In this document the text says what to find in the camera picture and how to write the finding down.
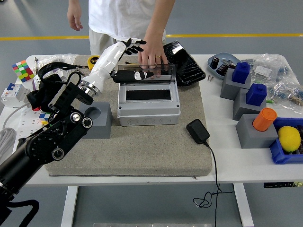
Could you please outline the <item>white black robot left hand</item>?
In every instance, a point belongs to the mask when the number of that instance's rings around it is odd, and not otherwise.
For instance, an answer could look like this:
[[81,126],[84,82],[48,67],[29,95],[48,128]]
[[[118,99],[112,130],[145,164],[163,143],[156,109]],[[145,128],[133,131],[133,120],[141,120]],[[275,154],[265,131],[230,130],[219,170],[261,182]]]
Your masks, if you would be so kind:
[[81,80],[78,87],[87,87],[93,90],[95,94],[101,94],[105,80],[110,78],[110,73],[124,53],[132,54],[143,51],[137,44],[146,44],[146,41],[129,38],[106,48],[95,63],[90,74]]

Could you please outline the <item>person's right hand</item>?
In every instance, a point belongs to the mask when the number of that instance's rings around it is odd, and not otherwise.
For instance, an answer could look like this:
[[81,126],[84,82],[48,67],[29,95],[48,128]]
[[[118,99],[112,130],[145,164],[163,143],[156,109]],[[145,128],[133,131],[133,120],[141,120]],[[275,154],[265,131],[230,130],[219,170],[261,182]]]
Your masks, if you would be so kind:
[[67,19],[71,29],[75,31],[80,31],[83,28],[80,18],[81,18],[81,9],[68,8]]

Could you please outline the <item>person's left hand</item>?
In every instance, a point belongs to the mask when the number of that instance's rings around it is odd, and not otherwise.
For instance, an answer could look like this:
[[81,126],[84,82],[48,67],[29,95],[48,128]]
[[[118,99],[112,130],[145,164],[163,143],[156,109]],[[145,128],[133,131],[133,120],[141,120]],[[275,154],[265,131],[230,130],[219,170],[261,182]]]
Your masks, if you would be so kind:
[[168,64],[161,35],[146,35],[143,40],[146,41],[146,44],[141,45],[143,52],[138,54],[138,62],[141,65],[153,66]]

